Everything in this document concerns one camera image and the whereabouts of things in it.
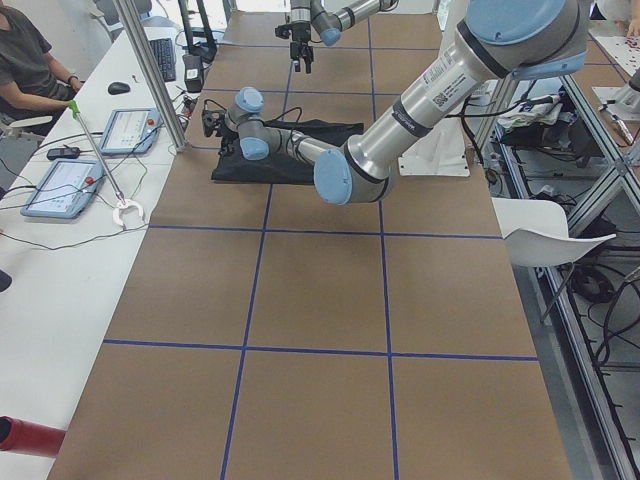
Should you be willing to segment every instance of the light blue joint cap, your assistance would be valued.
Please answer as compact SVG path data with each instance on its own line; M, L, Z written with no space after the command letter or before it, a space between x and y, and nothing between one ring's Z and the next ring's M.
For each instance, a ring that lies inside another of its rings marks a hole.
M340 150L324 152L313 167L313 183L320 197L334 205L344 205L351 198L353 179L347 159Z
M320 34L320 38L327 47L332 47L342 37L342 32L337 28L329 28Z
M559 77L577 72L584 67L587 52L579 53L572 57L561 58L552 62L518 68L513 72L515 80L539 80L541 78Z
M242 156L247 160L262 160L269 155L269 144L256 137L245 137L240 139Z
M547 28L566 3L567 0L471 0L465 20L479 40L490 45L511 45Z
M236 94L236 105L245 112L258 113L264 107L264 98L255 88L244 87Z

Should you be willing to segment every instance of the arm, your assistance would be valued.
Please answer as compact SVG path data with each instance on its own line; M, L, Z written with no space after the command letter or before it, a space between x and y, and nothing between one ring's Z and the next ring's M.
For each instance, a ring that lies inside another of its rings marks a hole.
M627 37L640 36L640 0L631 0L631 18Z
M398 157L480 83L510 73L517 80L557 77L584 65L589 0L505 0L502 15L487 16L496 3L471 2L453 45L363 135L350 137L342 147L265 127L264 101L253 88L238 93L221 131L240 138L247 160L282 152L313 164L316 190L328 203L376 202L393 187Z
M51 52L45 53L44 59L49 65L49 70L51 70L54 77L62 83L67 83L67 80L72 77L69 83L71 88L76 92L82 88L82 82L78 80L78 77L75 77L69 70L67 70L65 66L58 61L58 59L51 55Z
M16 82L0 85L0 97L4 98L12 107L20 110L51 112L67 108L67 102L62 100L23 93Z
M400 0L356 0L336 13L327 12L322 0L291 0L291 12L286 24L276 28L276 37L291 37L289 52L296 72L300 71L300 59L304 60L306 73L311 73L313 47L311 26L328 47L340 40L341 32L366 20L378 12L393 10Z

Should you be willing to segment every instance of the keyboard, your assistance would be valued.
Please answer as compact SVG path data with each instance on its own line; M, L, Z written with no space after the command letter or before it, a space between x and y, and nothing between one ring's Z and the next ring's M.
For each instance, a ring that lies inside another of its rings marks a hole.
M165 82L173 82L176 79L176 57L173 41L170 38L158 38L149 40L151 51L156 57L156 62Z

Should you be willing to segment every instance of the person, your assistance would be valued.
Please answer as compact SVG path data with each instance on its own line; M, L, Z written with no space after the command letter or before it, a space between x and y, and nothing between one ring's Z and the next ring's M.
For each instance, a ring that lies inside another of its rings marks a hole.
M629 22L627 37L640 36L640 0L596 0L596 7L605 20Z
M43 135L82 88L50 50L27 16L0 0L0 112L14 120L53 116L54 121L32 128Z

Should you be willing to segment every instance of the hand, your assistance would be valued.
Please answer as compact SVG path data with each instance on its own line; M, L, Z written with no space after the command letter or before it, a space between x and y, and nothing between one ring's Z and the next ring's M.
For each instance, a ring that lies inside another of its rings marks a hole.
M80 80L78 80L77 78L73 77L71 79L71 83L70 83L71 88L73 88L73 91L78 93L80 91L80 89L82 88L82 82Z
M640 37L640 18L632 18L629 22L627 37Z

